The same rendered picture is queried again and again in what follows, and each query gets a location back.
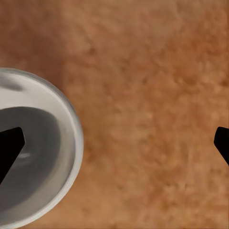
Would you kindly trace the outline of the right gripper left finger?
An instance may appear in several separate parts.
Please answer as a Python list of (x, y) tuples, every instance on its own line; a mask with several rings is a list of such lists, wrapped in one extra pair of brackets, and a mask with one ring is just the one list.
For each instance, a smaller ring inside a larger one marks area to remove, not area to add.
[(25, 145), (20, 127), (0, 132), (0, 184)]

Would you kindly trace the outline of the coffee cup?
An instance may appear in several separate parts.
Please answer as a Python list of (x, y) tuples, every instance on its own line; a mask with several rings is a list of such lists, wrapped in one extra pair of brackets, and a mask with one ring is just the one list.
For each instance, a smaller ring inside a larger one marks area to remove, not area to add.
[(0, 132), (20, 127), (25, 145), (0, 184), (0, 229), (34, 222), (76, 180), (83, 128), (67, 97), (30, 72), (0, 67)]

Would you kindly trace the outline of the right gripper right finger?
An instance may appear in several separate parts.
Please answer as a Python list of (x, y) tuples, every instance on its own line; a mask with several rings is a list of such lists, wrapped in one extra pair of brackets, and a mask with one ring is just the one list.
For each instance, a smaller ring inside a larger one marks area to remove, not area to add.
[(229, 129), (224, 127), (218, 127), (215, 138), (214, 145), (218, 151), (222, 154), (223, 158), (229, 165)]

